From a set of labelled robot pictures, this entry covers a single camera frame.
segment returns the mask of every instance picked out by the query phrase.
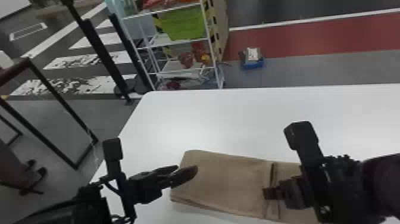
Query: shelf rack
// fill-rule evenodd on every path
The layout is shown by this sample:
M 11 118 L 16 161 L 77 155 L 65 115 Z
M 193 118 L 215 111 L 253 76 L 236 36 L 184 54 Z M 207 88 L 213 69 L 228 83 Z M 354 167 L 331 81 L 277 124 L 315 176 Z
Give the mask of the shelf rack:
M 114 4 L 114 7 L 117 8 L 117 6 L 121 5 L 121 2 L 123 0 L 112 0 L 112 3 Z M 118 20 L 120 21 L 120 24 L 124 30 L 125 35 L 127 38 L 131 41 L 132 45 L 134 46 L 135 53 L 139 59 L 139 62 L 141 66 L 143 67 L 147 78 L 150 80 L 150 75 L 156 75 L 158 80 L 161 79 L 169 79 L 172 77 L 179 77 L 179 78 L 199 78 L 201 74 L 206 71 L 206 70 L 213 70 L 215 74 L 215 79 L 217 82 L 217 87 L 222 88 L 223 83 L 224 83 L 224 76 L 222 72 L 217 67 L 217 60 L 216 60 L 216 52 L 214 52 L 213 49 L 213 42 L 211 40 L 211 37 L 214 35 L 213 34 L 213 19 L 209 16 L 207 17 L 207 8 L 210 6 L 210 0 L 196 0 L 190 3 L 178 3 L 176 5 L 173 5 L 170 8 L 163 8 L 160 10 L 143 10 L 142 12 L 139 12 L 135 15 L 124 15 L 124 12 L 121 12 L 121 10 L 115 10 L 116 15 L 118 17 Z M 159 33 L 155 32 L 154 35 L 152 35 L 151 38 L 148 37 L 148 35 L 144 32 L 143 26 L 138 18 L 144 17 L 144 16 L 149 16 L 149 15 L 154 15 L 154 14 L 160 14 L 160 13 L 166 13 L 168 11 L 173 11 L 173 10 L 180 10 L 184 8 L 190 8 L 190 7 L 199 7 L 199 9 L 202 11 L 202 17 L 204 21 L 204 33 L 205 36 L 203 38 L 199 39 L 179 39 L 176 41 L 172 41 L 168 34 L 166 33 Z M 129 30 L 129 26 L 126 24 L 127 22 L 129 23 L 137 23 L 137 27 L 139 30 Z M 141 36 L 143 37 L 143 46 L 137 47 L 133 41 L 134 39 L 130 35 L 130 31 L 134 32 L 139 32 Z M 180 61 L 177 60 L 176 57 L 170 58 L 167 57 L 167 59 L 160 59 L 155 56 L 155 50 L 160 49 L 160 48 L 165 48 L 165 47 L 173 47 L 173 46 L 180 46 L 184 44 L 190 44 L 193 42 L 207 42 L 205 46 L 208 46 L 209 48 L 209 53 L 211 56 L 211 63 L 208 65 L 199 63 L 199 62 L 194 62 L 193 66 L 189 69 L 186 69 L 181 65 Z M 147 57 L 143 58 L 143 52 L 147 52 Z M 157 90 L 157 85 L 156 83 L 152 83 L 152 88 L 153 90 Z

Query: white table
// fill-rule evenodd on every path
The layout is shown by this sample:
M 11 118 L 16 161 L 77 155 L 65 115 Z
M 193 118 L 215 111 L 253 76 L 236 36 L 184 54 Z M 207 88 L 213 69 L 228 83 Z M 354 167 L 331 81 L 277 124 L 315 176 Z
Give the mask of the white table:
M 400 85 L 228 89 L 146 94 L 120 134 L 127 176 L 179 164 L 189 149 L 281 161 L 299 161 L 283 129 L 309 120 L 325 155 L 363 160 L 399 152 Z M 93 177 L 106 174 L 103 162 Z M 103 190 L 111 213 L 123 214 L 114 193 Z M 136 223 L 265 224 L 172 203 L 169 190 L 136 206 Z M 391 219 L 388 223 L 400 223 Z

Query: white wall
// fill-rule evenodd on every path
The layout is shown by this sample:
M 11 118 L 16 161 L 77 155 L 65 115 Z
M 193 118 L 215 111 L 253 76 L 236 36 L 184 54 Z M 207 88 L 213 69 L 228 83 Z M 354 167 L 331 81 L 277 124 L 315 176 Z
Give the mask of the white wall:
M 28 0 L 0 0 L 0 18 L 30 5 Z

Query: folded cloth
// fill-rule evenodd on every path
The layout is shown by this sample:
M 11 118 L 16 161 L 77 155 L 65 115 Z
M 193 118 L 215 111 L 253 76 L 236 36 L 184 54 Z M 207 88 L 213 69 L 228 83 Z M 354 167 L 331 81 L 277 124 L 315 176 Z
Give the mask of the folded cloth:
M 190 150 L 180 166 L 192 165 L 198 166 L 197 175 L 171 191 L 172 201 L 278 222 L 318 223 L 312 209 L 289 210 L 284 202 L 263 196 L 263 188 L 300 175 L 299 164 Z

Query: red floor mat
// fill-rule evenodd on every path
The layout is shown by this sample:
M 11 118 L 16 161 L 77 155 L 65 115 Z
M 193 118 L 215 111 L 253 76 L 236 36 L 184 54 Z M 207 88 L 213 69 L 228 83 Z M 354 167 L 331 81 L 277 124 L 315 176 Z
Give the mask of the red floor mat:
M 224 61 L 249 46 L 267 58 L 400 49 L 400 13 L 230 32 Z

